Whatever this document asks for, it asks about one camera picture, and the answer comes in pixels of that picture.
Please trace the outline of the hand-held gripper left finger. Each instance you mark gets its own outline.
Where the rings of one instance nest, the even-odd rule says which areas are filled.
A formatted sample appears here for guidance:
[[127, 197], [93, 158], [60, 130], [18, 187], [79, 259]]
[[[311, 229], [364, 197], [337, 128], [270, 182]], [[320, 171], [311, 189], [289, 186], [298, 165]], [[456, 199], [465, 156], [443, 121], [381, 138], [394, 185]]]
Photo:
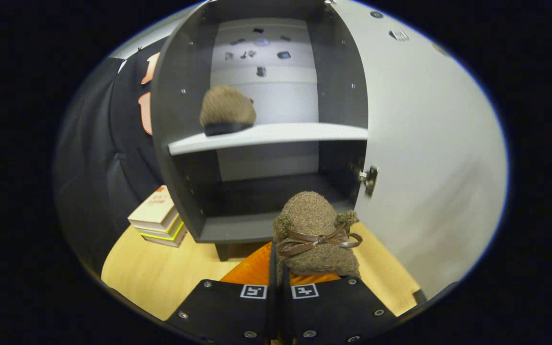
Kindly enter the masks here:
[[268, 242], [223, 279], [202, 279], [166, 324], [201, 345], [269, 345], [277, 337], [276, 301]]

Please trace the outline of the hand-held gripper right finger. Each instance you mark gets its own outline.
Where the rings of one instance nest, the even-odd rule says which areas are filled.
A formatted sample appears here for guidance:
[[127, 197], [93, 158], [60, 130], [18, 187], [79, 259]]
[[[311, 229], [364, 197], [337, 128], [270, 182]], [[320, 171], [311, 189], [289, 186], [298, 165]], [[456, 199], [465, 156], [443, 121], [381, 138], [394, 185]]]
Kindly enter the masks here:
[[355, 276], [291, 285], [283, 269], [282, 343], [358, 345], [388, 331], [397, 316]]

